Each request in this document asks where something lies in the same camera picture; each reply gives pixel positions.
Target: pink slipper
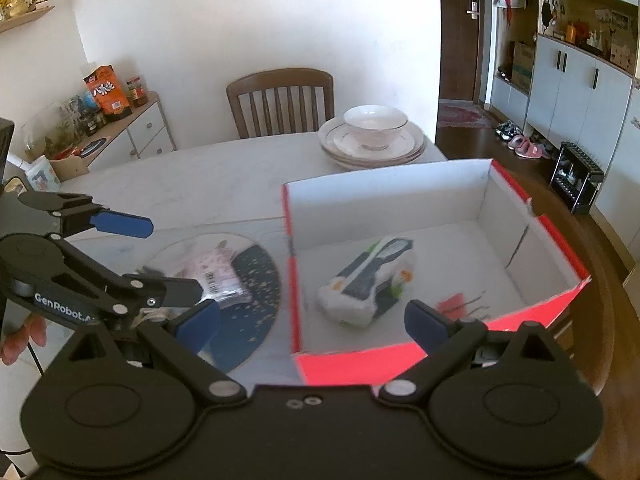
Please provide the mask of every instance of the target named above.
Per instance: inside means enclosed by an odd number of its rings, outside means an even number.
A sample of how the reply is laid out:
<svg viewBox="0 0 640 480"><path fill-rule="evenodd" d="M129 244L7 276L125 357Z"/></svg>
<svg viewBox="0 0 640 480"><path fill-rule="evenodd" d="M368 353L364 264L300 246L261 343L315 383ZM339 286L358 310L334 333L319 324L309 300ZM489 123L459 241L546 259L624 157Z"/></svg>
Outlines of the pink slipper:
<svg viewBox="0 0 640 480"><path fill-rule="evenodd" d="M507 148L509 148L510 150L515 150L516 148L522 146L522 143L526 140L529 139L527 139L527 137L525 137L524 135L516 135L509 141L509 143L507 144Z"/></svg>
<svg viewBox="0 0 640 480"><path fill-rule="evenodd" d="M529 142L523 142L519 148L514 150L517 156L521 156L522 158L542 158L543 150L540 149L540 146Z"/></svg>

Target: black cable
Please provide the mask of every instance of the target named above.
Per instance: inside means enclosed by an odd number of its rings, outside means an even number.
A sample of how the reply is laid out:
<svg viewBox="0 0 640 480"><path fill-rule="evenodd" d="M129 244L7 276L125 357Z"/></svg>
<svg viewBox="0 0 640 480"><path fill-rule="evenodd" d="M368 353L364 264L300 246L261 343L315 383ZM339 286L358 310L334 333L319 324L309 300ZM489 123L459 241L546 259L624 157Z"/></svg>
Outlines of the black cable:
<svg viewBox="0 0 640 480"><path fill-rule="evenodd" d="M31 346L30 342L27 343L27 348L29 349L29 352L31 353L31 357L33 357L33 362L36 363L36 366L38 367L38 371L40 372L40 376L42 377L44 375L44 371L42 370L40 361L38 361L36 352L33 351L33 347ZM31 449L25 449L24 451L3 451L2 449L0 449L0 453L6 456L26 455L27 453L30 453L30 452L31 452Z"/></svg>

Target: photo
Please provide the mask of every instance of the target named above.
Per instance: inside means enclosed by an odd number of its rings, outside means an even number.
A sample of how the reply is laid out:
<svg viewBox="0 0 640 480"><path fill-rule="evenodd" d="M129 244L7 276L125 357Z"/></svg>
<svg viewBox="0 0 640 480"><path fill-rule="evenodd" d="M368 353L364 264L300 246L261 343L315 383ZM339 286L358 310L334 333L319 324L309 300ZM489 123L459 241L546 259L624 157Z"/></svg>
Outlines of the photo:
<svg viewBox="0 0 640 480"><path fill-rule="evenodd" d="M599 23L611 23L611 9L596 10L595 12Z"/></svg>
<svg viewBox="0 0 640 480"><path fill-rule="evenodd" d="M617 28L621 28L630 32L629 26L631 24L631 18L626 14L621 14L615 10L611 11L611 25Z"/></svg>

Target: black shoe rack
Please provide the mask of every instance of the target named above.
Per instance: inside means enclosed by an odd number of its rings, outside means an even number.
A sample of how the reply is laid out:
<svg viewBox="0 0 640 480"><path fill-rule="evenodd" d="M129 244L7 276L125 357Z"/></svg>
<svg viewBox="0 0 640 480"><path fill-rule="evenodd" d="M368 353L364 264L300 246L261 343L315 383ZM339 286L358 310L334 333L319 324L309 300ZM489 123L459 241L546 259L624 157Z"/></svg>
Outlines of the black shoe rack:
<svg viewBox="0 0 640 480"><path fill-rule="evenodd" d="M603 180L604 172L580 146L562 143L549 186L556 190L572 214L589 212Z"/></svg>

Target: stacked plates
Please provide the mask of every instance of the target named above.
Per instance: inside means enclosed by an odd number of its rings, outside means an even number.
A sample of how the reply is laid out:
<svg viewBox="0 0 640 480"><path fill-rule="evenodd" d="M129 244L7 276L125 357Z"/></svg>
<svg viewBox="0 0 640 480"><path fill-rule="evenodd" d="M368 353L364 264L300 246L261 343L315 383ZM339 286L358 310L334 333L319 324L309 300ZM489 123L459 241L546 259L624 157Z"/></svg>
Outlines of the stacked plates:
<svg viewBox="0 0 640 480"><path fill-rule="evenodd" d="M318 138L322 150L343 168L384 168L406 164L424 153L426 137L418 126L407 121L397 130L388 144L372 148L363 146L366 136L360 128L334 118L322 125Z"/></svg>

